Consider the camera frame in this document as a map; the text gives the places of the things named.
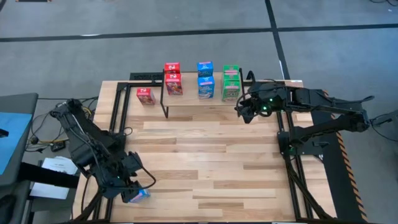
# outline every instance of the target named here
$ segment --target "wooden tabletop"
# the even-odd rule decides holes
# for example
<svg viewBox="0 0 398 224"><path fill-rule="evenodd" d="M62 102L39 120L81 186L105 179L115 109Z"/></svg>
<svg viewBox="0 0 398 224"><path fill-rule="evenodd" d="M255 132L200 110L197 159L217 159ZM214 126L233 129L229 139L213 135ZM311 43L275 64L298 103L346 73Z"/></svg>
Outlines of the wooden tabletop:
<svg viewBox="0 0 398 224"><path fill-rule="evenodd" d="M302 86L302 82L286 82ZM108 129L116 93L116 81L105 81L99 94L94 121ZM132 89L126 126L126 151L137 151L143 165L156 177L150 198L123 203L114 199L112 222L270 222L293 221L285 162L276 138L278 124L255 117L244 124L233 107L171 107L169 118L159 105L161 87L153 87L155 106L142 106ZM294 113L296 126L310 126L308 113ZM309 191L335 216L335 209L323 164L313 156L302 156ZM151 183L143 171L138 180ZM81 175L73 214L80 214L85 178ZM91 179L84 206L96 193ZM302 194L298 190L301 214L305 216ZM100 218L104 217L102 203Z"/></svg>
<svg viewBox="0 0 398 224"><path fill-rule="evenodd" d="M215 81L214 95L209 99L199 99L198 97L198 74L197 72L183 72L182 77L182 91L183 95L174 96L167 93L167 88L164 86L163 105L164 106L233 106L235 102L224 102L221 94L221 77L222 72L213 72Z"/></svg>

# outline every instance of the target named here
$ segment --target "gray carpet floor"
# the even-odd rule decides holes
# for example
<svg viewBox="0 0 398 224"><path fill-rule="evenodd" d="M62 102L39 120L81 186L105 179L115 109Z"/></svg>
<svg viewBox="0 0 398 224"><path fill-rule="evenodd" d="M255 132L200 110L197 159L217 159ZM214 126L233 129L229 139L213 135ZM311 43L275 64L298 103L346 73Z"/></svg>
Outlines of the gray carpet floor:
<svg viewBox="0 0 398 224"><path fill-rule="evenodd" d="M278 27L385 24L398 21L398 7L368 0L271 0ZM170 30L270 27L264 0L8 0L0 12L0 38L113 34ZM280 33L291 79L322 88L335 97L364 103L369 116L398 109L398 29L329 30ZM182 70L212 60L239 64L258 78L281 79L272 33L181 35L125 39L0 42L0 95L36 92L40 97L86 98L103 80L127 80L130 72L157 72L164 62ZM59 101L40 100L36 115ZM52 139L60 125L49 119L38 135ZM390 124L380 132L396 139ZM398 220L397 143L365 133L343 132L356 182L370 222ZM26 153L37 163L67 151ZM34 223L65 221L69 200L38 212ZM42 207L49 204L42 202Z"/></svg>

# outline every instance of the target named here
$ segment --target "red cereal box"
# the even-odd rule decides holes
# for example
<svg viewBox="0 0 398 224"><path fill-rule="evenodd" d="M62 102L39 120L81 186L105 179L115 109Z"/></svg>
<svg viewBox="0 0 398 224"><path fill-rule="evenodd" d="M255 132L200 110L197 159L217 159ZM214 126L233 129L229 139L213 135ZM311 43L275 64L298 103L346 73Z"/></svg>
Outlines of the red cereal box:
<svg viewBox="0 0 398 224"><path fill-rule="evenodd" d="M182 95L181 74L165 74L165 82L169 95Z"/></svg>
<svg viewBox="0 0 398 224"><path fill-rule="evenodd" d="M166 74L180 73L180 62L165 63L164 73Z"/></svg>
<svg viewBox="0 0 398 224"><path fill-rule="evenodd" d="M138 88L137 97L143 105L155 105L154 93L150 88Z"/></svg>

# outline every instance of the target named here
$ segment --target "white paper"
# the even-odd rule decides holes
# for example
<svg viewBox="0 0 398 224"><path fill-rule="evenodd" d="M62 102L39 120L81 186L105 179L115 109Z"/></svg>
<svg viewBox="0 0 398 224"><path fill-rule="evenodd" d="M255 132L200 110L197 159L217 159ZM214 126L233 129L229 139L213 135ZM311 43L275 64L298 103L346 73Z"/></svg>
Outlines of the white paper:
<svg viewBox="0 0 398 224"><path fill-rule="evenodd" d="M56 158L45 158L42 167L70 175L75 174L77 171L77 167L74 165L72 160L60 156L57 156ZM66 199L68 192L69 189L66 187L56 187L49 184L35 183L30 192L30 196Z"/></svg>

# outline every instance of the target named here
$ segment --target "orange striped edge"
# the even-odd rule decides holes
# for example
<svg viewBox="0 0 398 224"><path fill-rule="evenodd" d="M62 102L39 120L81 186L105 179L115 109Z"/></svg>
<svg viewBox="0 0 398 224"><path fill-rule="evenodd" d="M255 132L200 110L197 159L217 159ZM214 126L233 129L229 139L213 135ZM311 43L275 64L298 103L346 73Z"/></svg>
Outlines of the orange striped edge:
<svg viewBox="0 0 398 224"><path fill-rule="evenodd" d="M351 164L349 163L349 159L348 159L348 156L347 156L347 151L346 151L346 148L344 147L343 137L341 136L341 134L339 132L336 133L336 136L337 136L337 141L338 141L338 143L340 145L341 154L344 157L344 163L346 164L348 177L351 179L351 186L353 187L353 192L355 194L356 201L358 203L359 211L361 211L362 219L364 221L368 222L368 217L366 216L365 208L363 207L363 203L362 203L361 197L359 196L358 186L356 185L356 182L355 182L354 172L351 169Z"/></svg>

